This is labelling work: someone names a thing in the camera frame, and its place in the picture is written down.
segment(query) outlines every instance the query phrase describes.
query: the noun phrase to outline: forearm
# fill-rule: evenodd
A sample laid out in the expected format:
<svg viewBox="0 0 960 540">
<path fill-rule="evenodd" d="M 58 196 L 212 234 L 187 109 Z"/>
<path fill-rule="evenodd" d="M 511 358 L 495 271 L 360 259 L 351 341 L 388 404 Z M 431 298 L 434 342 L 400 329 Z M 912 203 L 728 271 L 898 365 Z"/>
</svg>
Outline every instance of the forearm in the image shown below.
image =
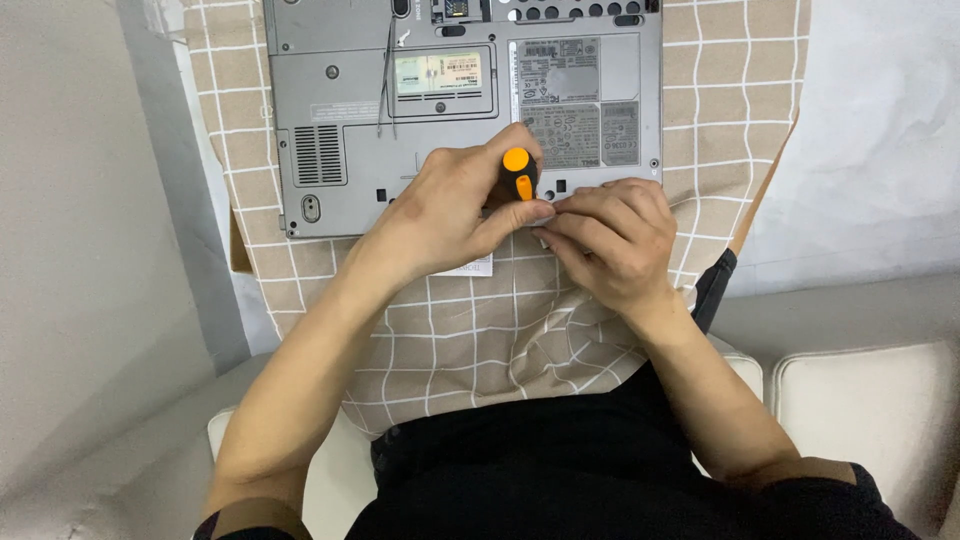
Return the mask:
<svg viewBox="0 0 960 540">
<path fill-rule="evenodd" d="M 800 458 L 783 428 L 697 328 L 679 295 L 656 322 L 627 320 L 644 342 L 694 454 L 712 476 L 736 481 Z"/>
<path fill-rule="evenodd" d="M 233 413 L 217 479 L 243 483 L 305 467 L 326 438 L 358 353 L 401 285 L 353 255 Z"/>
</svg>

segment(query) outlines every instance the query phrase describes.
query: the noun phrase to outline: person's right hand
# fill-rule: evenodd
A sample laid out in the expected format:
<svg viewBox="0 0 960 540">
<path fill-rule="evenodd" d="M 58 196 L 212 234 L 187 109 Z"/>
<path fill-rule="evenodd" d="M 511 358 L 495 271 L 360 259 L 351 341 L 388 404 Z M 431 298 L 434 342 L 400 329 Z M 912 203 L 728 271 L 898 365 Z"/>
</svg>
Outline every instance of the person's right hand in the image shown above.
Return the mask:
<svg viewBox="0 0 960 540">
<path fill-rule="evenodd" d="M 557 217 L 534 235 L 574 282 L 641 332 L 664 309 L 677 308 L 679 294 L 667 278 L 677 220 L 660 184 L 628 178 L 582 187 L 554 208 Z"/>
</svg>

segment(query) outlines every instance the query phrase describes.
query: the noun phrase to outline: black and orange screwdriver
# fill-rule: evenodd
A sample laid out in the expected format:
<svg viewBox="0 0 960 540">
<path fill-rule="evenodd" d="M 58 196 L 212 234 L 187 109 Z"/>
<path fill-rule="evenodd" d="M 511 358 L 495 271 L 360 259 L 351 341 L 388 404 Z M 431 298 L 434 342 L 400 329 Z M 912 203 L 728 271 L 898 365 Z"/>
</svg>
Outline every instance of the black and orange screwdriver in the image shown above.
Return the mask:
<svg viewBox="0 0 960 540">
<path fill-rule="evenodd" d="M 503 155 L 499 181 L 519 201 L 537 198 L 537 162 L 523 148 L 511 148 Z"/>
</svg>

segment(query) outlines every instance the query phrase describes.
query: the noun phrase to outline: ventilation grille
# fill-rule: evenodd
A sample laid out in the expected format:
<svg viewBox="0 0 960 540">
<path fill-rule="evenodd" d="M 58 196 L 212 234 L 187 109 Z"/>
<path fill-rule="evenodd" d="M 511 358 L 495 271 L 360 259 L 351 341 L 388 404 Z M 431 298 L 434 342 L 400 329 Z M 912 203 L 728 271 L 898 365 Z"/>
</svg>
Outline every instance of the ventilation grille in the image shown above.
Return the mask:
<svg viewBox="0 0 960 540">
<path fill-rule="evenodd" d="M 447 93 L 447 94 L 417 94 L 412 96 L 397 96 L 396 100 L 399 102 L 430 101 L 435 99 L 464 99 L 469 97 L 480 97 L 482 95 L 483 95 L 482 91 L 456 92 L 456 93 Z"/>
<path fill-rule="evenodd" d="M 297 185 L 343 184 L 340 130 L 336 126 L 294 129 Z"/>
</svg>

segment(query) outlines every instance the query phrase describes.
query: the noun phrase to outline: person's left hand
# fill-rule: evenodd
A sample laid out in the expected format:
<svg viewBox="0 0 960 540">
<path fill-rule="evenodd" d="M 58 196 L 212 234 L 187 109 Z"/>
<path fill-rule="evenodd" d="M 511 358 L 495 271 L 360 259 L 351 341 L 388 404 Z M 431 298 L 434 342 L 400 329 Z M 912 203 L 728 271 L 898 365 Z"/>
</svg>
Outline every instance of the person's left hand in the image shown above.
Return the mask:
<svg viewBox="0 0 960 540">
<path fill-rule="evenodd" d="M 438 148 L 417 177 L 384 210 L 350 258 L 389 265 L 401 285 L 463 266 L 491 253 L 507 234 L 554 215 L 547 201 L 513 201 L 480 217 L 496 185 L 504 153 L 527 150 L 541 167 L 543 151 L 523 124 L 507 126 L 489 142 Z"/>
</svg>

